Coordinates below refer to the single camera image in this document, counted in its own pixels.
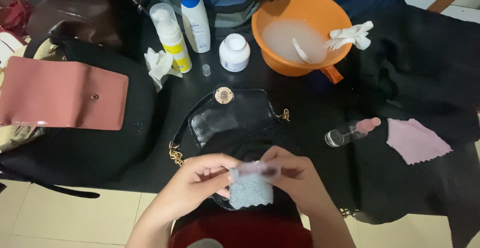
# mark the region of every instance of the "white bottle with blue cap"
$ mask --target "white bottle with blue cap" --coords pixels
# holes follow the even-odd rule
[[[188,42],[197,53],[210,50],[210,28],[203,0],[181,0],[183,27]]]

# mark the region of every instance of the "red clothing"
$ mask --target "red clothing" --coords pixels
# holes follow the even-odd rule
[[[310,230],[301,223],[245,211],[195,220],[172,233],[169,247],[186,248],[204,238],[215,239],[224,248],[313,247]]]

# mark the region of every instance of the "product label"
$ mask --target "product label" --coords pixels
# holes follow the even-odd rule
[[[231,72],[237,72],[237,71],[241,71],[245,67],[247,67],[249,58],[250,57],[248,57],[247,59],[245,59],[245,60],[243,60],[242,62],[239,62],[239,63],[231,63],[231,62],[225,61],[223,58],[220,57],[220,63],[222,64],[222,66],[226,70],[231,71]]]
[[[185,46],[184,41],[173,46],[163,45],[163,48],[167,54],[171,54],[173,56],[172,65],[175,69],[179,69],[181,72],[188,71],[190,69],[192,66],[192,61],[187,53],[187,46]]]
[[[205,31],[197,23],[190,23],[190,29],[197,47],[199,49],[207,47],[207,41],[205,39]]]

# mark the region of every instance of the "hand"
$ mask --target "hand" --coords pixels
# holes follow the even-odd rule
[[[187,159],[145,210],[146,215],[152,215],[161,223],[169,223],[198,208],[215,192],[230,197],[225,189],[232,183],[228,168],[237,167],[239,163],[239,160],[225,154]]]
[[[280,176],[270,183],[290,195],[303,214],[309,217],[321,215],[323,206],[331,207],[333,204],[309,158],[295,156],[284,148],[273,146],[260,160],[281,168]]]

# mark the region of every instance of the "pink microfiber cloth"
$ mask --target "pink microfiber cloth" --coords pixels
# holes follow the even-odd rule
[[[428,161],[452,151],[434,131],[413,118],[408,121],[389,118],[387,144],[402,156],[406,164]]]

